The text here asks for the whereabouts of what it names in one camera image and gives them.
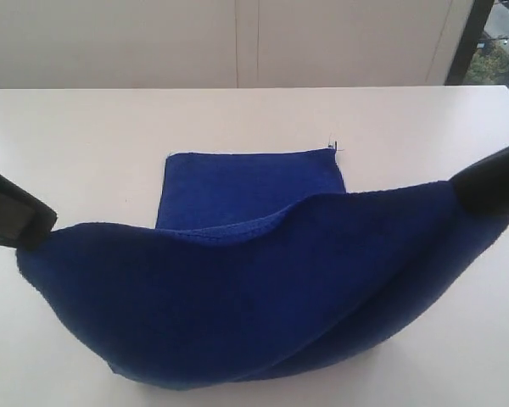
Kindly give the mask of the blue microfiber towel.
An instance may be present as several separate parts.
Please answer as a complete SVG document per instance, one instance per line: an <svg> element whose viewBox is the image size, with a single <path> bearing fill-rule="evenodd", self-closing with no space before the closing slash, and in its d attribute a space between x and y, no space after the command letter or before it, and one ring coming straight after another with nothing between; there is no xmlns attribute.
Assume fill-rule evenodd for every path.
<svg viewBox="0 0 509 407"><path fill-rule="evenodd" d="M128 379L191 389L336 364L429 308L509 225L448 181L348 192L335 150L177 153L154 227L84 223L16 253Z"/></svg>

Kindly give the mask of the dark window frame post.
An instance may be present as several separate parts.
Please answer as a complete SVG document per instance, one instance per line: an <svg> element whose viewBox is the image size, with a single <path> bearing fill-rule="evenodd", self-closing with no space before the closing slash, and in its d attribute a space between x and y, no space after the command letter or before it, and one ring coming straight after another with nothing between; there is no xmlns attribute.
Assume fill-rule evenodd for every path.
<svg viewBox="0 0 509 407"><path fill-rule="evenodd" d="M466 77L478 40L483 35L494 0L475 0L466 20L461 39L445 79L446 86L460 86Z"/></svg>

